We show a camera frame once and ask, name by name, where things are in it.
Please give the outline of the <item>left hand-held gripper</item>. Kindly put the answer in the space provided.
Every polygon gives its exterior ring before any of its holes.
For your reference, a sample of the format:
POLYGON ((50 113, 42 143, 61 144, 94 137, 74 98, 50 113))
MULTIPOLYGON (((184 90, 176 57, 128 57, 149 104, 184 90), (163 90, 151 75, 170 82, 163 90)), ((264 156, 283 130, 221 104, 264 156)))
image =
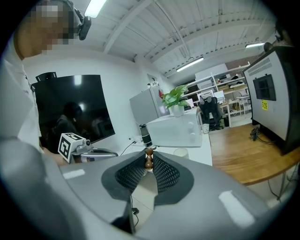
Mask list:
POLYGON ((58 145, 58 153, 71 163, 74 156, 81 156, 82 162, 95 162, 117 157, 116 152, 108 149, 92 148, 90 140, 74 133, 62 133, 58 145))

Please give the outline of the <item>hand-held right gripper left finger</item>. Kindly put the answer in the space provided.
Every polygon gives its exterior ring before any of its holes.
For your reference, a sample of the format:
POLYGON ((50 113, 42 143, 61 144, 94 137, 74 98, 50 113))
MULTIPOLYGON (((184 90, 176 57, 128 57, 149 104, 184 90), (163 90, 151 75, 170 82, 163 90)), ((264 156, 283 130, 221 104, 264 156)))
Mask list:
POLYGON ((51 240, 143 240, 135 227, 131 191, 110 167, 133 166, 134 152, 92 163, 59 167, 16 138, 0 140, 0 179, 26 220, 51 240))

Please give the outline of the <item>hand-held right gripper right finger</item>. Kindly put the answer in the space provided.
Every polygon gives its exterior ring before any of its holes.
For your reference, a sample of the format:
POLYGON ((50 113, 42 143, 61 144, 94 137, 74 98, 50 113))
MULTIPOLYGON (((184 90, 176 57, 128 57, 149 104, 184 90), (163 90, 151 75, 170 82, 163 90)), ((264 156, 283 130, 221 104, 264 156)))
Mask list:
POLYGON ((158 194, 135 236, 143 240, 256 240, 281 214, 227 173, 175 155, 154 152, 158 194))

